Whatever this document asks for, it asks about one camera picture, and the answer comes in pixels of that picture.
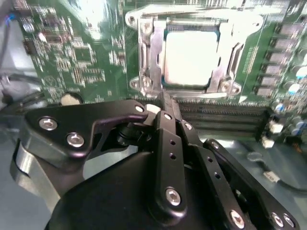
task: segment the green circuit board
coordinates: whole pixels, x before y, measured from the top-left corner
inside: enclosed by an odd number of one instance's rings
[[[280,100],[285,101],[287,111],[306,112],[307,79],[297,78],[292,72],[293,66],[305,65],[297,53],[307,46],[306,1],[244,2],[237,4],[237,9],[254,9],[262,15],[264,24],[246,39],[235,79],[242,90],[235,96],[207,101],[254,106]],[[129,86],[129,81],[139,75],[138,32],[127,26],[125,14],[149,4],[233,8],[227,0],[17,0],[17,9],[31,11],[20,18],[20,24],[25,49],[32,57],[48,102],[58,103],[66,92],[79,94],[84,103],[143,97]],[[279,33],[284,25],[294,23],[300,26],[298,33]],[[281,64],[272,65],[267,57],[276,51],[272,43],[282,39],[295,40],[295,45],[286,50],[283,69],[271,74],[268,67]],[[276,77],[275,82],[261,85],[268,74]],[[299,90],[289,93],[284,87],[286,82],[299,84]]]

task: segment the black cable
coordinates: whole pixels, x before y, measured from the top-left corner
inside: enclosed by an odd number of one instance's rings
[[[248,152],[255,152],[255,150],[247,145],[246,143],[242,142],[242,141],[238,141]],[[269,168],[269,166],[263,162],[263,161],[257,161],[257,165],[260,166],[260,168],[262,168],[263,172],[272,172],[272,170]],[[288,190],[291,190],[291,191],[294,191],[294,192],[297,192],[297,193],[307,193],[307,189],[305,188],[297,188],[297,187],[294,187],[290,184],[288,184],[287,182],[283,181],[281,178],[279,178],[279,180],[277,181],[277,183],[288,189]]]
[[[24,111],[27,107],[45,100],[43,92],[38,91],[25,96],[24,98],[13,102],[0,110],[1,114],[17,113]]]

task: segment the capacitor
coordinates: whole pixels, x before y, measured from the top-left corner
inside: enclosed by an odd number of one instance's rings
[[[292,125],[296,128],[300,129],[304,125],[304,121],[302,121],[302,118],[300,116],[296,116],[291,121]]]
[[[35,31],[32,23],[24,23],[23,28],[24,28],[24,31],[26,31],[27,33],[33,33]]]
[[[283,88],[288,90],[289,94],[296,94],[299,90],[300,85],[295,84],[293,81],[288,81],[283,85]]]
[[[297,79],[303,79],[307,75],[307,66],[294,66],[292,72],[295,74]]]
[[[299,133],[299,128],[296,128],[293,125],[289,125],[288,130],[291,133],[291,136],[296,136]]]
[[[272,106],[271,106],[272,110],[276,113],[280,113],[284,110],[284,104],[283,103],[280,103],[279,100],[276,100],[272,103]]]
[[[301,58],[303,61],[307,61],[307,48],[303,48],[298,52],[299,58]]]

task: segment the electrolytic capacitor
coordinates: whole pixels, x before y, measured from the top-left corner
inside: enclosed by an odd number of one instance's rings
[[[296,116],[292,119],[292,125],[300,129],[304,125],[304,121],[302,121],[300,116]]]
[[[288,130],[290,131],[291,136],[296,136],[299,133],[299,128],[296,128],[293,125],[289,125]]]
[[[307,66],[294,66],[292,72],[295,74],[297,79],[303,79],[307,75]]]
[[[289,94],[296,94],[299,90],[300,85],[295,84],[293,81],[288,81],[283,85],[283,88],[288,90]]]
[[[307,48],[303,48],[298,52],[298,56],[300,59],[307,61]]]
[[[272,110],[276,113],[280,113],[284,110],[284,104],[283,103],[280,103],[279,100],[276,100],[272,103],[272,106],[271,106]]]

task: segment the hole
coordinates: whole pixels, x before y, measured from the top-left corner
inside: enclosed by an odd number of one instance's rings
[[[144,109],[138,105],[135,106],[135,109],[140,113],[144,112]]]
[[[217,179],[220,179],[221,178],[221,176],[216,172],[215,174],[215,177],[217,178]]]
[[[129,23],[130,23],[130,24],[133,24],[134,22],[135,22],[135,19],[134,19],[134,17],[131,16],[131,17],[129,18]]]
[[[171,119],[172,119],[171,115],[169,115],[169,114],[164,114],[164,116],[165,116],[165,118],[166,118],[167,120],[171,120]]]
[[[221,64],[221,60],[222,60],[222,58],[220,57],[220,58],[219,58],[219,62],[217,63],[217,67],[219,67],[219,66],[220,66],[220,64]]]
[[[173,153],[170,153],[170,154],[169,154],[169,157],[170,157],[172,160],[176,160],[176,156],[175,156]]]

